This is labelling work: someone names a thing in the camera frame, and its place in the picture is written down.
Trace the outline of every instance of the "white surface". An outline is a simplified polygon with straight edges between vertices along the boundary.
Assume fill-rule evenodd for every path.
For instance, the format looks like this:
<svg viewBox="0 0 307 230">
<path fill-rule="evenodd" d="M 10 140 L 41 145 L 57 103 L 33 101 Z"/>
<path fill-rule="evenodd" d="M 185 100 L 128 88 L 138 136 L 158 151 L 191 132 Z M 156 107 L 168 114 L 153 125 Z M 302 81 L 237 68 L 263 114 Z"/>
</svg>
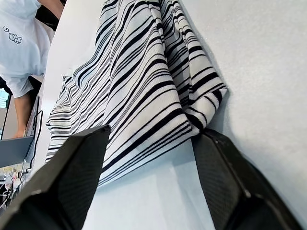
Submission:
<svg viewBox="0 0 307 230">
<path fill-rule="evenodd" d="M 99 188 L 83 230 L 213 230 L 190 141 Z"/>
<path fill-rule="evenodd" d="M 50 49 L 41 109 L 45 123 L 62 86 L 62 76 L 79 62 L 95 38 L 103 1 L 68 0 Z M 34 171 L 50 141 L 45 126 L 37 146 Z M 214 229 L 198 180 L 190 141 L 165 156 L 100 188 L 84 229 Z"/>
<path fill-rule="evenodd" d="M 43 82 L 44 90 L 40 97 L 40 109 L 44 113 L 34 172 L 45 162 L 50 142 L 50 132 L 45 123 L 59 96 L 63 75 L 76 63 L 81 64 L 80 59 L 84 59 L 84 54 L 91 49 L 89 44 L 93 44 L 91 41 L 95 38 L 103 3 L 104 1 L 101 0 L 92 0 L 91 4 L 82 0 L 68 0 L 66 3 L 50 47 Z"/>
<path fill-rule="evenodd" d="M 37 0 L 0 0 L 0 76 L 14 97 L 33 89 L 28 76 L 45 73 L 54 31 L 35 18 Z"/>
<path fill-rule="evenodd" d="M 307 112 L 307 1 L 181 2 L 189 12 L 188 20 L 193 22 L 194 29 L 197 28 L 198 36 L 203 38 L 202 44 L 230 88 L 227 107 L 219 111 L 213 126 L 229 136 L 255 163 L 307 228 L 307 123 L 304 119 Z M 47 65 L 42 104 L 44 122 L 60 92 L 62 75 L 86 50 L 90 35 L 95 33 L 93 25 L 102 4 L 103 1 L 98 0 L 91 4 L 69 0 L 64 9 Z M 49 140 L 49 132 L 43 126 L 36 169 L 45 160 Z M 161 172 L 167 167 L 170 168 L 161 166 Z M 99 229 L 105 226 L 105 219 L 117 221 L 116 225 L 123 219 L 125 225 L 136 227 L 139 222 L 130 222 L 130 209 L 118 210 L 112 206 L 120 207 L 117 201 L 121 201 L 125 202 L 122 207 L 135 211 L 140 201 L 132 199 L 134 193 L 139 194 L 141 189 L 142 197 L 149 192 L 148 199 L 151 199 L 159 191 L 153 189 L 154 176 L 144 175 L 139 180 L 137 176 L 140 175 L 132 174 L 130 179 L 124 177 L 113 187 L 99 190 L 85 227 Z M 149 184 L 149 190 L 143 185 L 138 187 L 138 181 Z M 130 188 L 126 194 L 125 186 Z M 164 204 L 167 199 L 172 200 L 171 196 L 164 195 L 161 196 Z M 132 203 L 127 205 L 125 198 L 131 199 Z M 138 202 L 135 207 L 132 207 L 133 202 Z M 158 217 L 159 208 L 153 210 L 154 217 Z M 144 217 L 140 218 L 144 224 L 151 221 L 145 210 L 137 215 Z M 161 229 L 166 228 L 166 220 L 162 219 L 161 223 Z"/>
<path fill-rule="evenodd" d="M 212 126 L 307 228 L 307 1 L 181 2 L 230 88 Z"/>
</svg>

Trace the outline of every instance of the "ribbed knit fabric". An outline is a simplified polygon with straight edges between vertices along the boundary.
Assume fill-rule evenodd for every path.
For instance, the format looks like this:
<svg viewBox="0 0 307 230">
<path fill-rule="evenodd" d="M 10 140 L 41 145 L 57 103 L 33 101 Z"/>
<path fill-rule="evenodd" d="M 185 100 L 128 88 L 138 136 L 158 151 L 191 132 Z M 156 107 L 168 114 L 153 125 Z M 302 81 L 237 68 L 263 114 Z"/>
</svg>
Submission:
<svg viewBox="0 0 307 230">
<path fill-rule="evenodd" d="M 110 0 L 95 53 L 63 88 L 47 126 L 48 161 L 72 134 L 110 124 L 99 185 L 203 130 L 226 93 L 176 0 Z"/>
</svg>

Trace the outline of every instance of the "striped fabric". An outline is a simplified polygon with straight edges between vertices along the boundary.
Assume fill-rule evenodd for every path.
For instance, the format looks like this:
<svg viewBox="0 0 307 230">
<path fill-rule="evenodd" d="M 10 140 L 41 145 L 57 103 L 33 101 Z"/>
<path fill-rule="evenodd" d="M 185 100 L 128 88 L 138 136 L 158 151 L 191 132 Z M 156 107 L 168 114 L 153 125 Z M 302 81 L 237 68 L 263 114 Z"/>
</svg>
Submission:
<svg viewBox="0 0 307 230">
<path fill-rule="evenodd" d="M 64 77 L 47 120 L 46 161 L 70 135 L 110 124 L 109 183 L 198 134 L 226 90 L 176 0 L 107 1 L 93 57 Z"/>
</svg>

